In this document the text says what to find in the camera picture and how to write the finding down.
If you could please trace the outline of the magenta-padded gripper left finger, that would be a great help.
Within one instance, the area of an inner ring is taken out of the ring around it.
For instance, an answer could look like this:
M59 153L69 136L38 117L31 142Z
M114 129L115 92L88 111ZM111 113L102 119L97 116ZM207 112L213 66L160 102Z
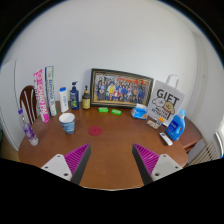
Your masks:
M56 154L42 169L79 185L90 154L91 145L85 144L66 155Z

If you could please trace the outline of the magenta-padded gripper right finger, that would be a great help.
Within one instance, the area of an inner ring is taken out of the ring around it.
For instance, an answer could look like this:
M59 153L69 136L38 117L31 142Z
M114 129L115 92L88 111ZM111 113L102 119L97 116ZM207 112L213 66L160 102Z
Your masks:
M169 155L158 155L136 143L132 146L132 154L145 185L182 169Z

